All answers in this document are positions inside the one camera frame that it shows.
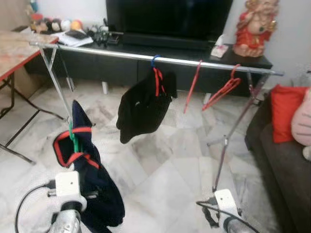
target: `wooden tabletop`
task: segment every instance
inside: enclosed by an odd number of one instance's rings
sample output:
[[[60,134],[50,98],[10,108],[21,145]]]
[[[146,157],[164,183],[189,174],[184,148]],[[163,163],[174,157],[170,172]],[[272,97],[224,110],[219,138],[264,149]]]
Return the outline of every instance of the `wooden tabletop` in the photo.
[[[57,36],[0,31],[0,81],[40,54],[29,42],[56,43]]]

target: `television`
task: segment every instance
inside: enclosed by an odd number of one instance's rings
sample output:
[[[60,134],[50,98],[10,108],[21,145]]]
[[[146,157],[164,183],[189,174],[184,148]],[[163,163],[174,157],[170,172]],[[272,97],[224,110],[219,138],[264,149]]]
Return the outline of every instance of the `television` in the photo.
[[[202,45],[223,33],[233,0],[106,0],[110,31],[131,42]]]

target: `red pillow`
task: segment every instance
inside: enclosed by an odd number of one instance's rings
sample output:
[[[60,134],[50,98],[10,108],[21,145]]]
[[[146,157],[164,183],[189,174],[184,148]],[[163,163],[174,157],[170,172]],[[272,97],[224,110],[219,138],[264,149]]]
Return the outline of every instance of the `red pillow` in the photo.
[[[291,121],[301,105],[308,87],[277,85],[271,92],[273,140],[275,143],[293,141]]]

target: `gray sofa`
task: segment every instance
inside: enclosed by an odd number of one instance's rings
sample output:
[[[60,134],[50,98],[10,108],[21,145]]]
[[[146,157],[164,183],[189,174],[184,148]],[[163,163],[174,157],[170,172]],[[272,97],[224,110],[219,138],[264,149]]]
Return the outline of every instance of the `gray sofa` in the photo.
[[[245,142],[260,167],[269,198],[284,233],[311,233],[311,163],[303,146],[273,142],[271,97],[252,119]]]

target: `ganesha statue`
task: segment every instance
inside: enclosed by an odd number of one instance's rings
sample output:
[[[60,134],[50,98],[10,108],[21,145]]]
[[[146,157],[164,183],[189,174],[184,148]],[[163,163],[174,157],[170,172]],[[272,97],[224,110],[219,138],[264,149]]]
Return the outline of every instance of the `ganesha statue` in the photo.
[[[276,30],[278,0],[247,0],[246,8],[247,11],[240,15],[233,50],[243,57],[260,57],[264,42],[269,41]]]

